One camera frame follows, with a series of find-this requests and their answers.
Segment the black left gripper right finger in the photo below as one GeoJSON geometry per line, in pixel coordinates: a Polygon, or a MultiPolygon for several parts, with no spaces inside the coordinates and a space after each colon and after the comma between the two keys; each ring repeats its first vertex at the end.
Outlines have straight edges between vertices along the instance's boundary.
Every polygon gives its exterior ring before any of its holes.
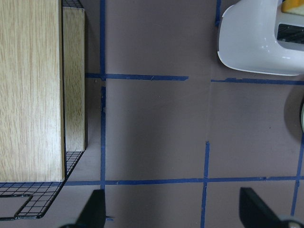
{"type": "Polygon", "coordinates": [[[280,218],[252,188],[239,191],[239,218],[245,228],[302,228],[304,224],[293,217],[280,218]]]}

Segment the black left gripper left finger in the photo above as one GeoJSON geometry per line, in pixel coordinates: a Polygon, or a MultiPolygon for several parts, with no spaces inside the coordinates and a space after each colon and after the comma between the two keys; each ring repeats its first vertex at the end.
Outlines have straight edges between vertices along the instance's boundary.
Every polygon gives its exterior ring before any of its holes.
{"type": "Polygon", "coordinates": [[[61,228],[103,228],[106,221],[105,191],[93,190],[75,223],[61,228]]]}

